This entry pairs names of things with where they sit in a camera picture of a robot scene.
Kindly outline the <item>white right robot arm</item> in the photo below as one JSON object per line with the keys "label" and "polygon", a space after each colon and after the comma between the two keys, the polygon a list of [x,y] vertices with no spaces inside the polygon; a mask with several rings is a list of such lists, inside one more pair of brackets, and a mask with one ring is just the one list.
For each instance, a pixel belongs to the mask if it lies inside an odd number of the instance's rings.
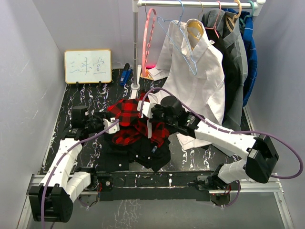
{"label": "white right robot arm", "polygon": [[233,130],[209,124],[202,116],[186,111],[171,95],[155,104],[151,113],[154,121],[164,122],[182,135],[210,142],[227,156],[240,157],[239,161],[219,165],[207,179],[208,185],[224,189],[229,183],[246,178],[263,184],[269,181],[279,159],[270,137],[235,134]]}

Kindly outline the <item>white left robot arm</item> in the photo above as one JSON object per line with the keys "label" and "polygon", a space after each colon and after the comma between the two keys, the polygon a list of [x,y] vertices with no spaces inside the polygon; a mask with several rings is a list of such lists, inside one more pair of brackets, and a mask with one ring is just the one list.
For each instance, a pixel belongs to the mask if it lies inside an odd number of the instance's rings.
{"label": "white left robot arm", "polygon": [[62,133],[58,152],[47,174],[28,192],[33,219],[41,222],[43,228],[46,222],[68,222],[81,192],[98,186],[92,167],[82,167],[71,174],[83,145],[119,129],[119,121],[107,112],[90,114],[83,105],[72,108],[70,124]]}

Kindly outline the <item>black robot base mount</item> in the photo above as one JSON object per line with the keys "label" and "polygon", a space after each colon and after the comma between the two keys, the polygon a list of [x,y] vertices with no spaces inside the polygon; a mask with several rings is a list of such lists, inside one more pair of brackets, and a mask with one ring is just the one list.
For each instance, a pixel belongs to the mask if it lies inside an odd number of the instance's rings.
{"label": "black robot base mount", "polygon": [[192,199],[210,201],[213,194],[233,193],[238,184],[232,182],[228,189],[203,188],[198,182],[211,176],[204,171],[164,172],[98,172],[97,179],[102,185],[101,201],[115,200],[170,200]]}

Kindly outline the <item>red black plaid shirt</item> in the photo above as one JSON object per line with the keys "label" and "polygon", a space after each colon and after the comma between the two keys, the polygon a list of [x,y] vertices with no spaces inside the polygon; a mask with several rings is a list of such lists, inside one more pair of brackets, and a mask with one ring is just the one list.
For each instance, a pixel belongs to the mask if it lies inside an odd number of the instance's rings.
{"label": "red black plaid shirt", "polygon": [[[140,99],[121,99],[107,108],[111,117],[119,120],[120,130],[112,137],[112,142],[119,146],[131,145],[148,136],[147,118],[140,118],[137,110]],[[150,142],[161,147],[170,132],[165,123],[152,123]]]}

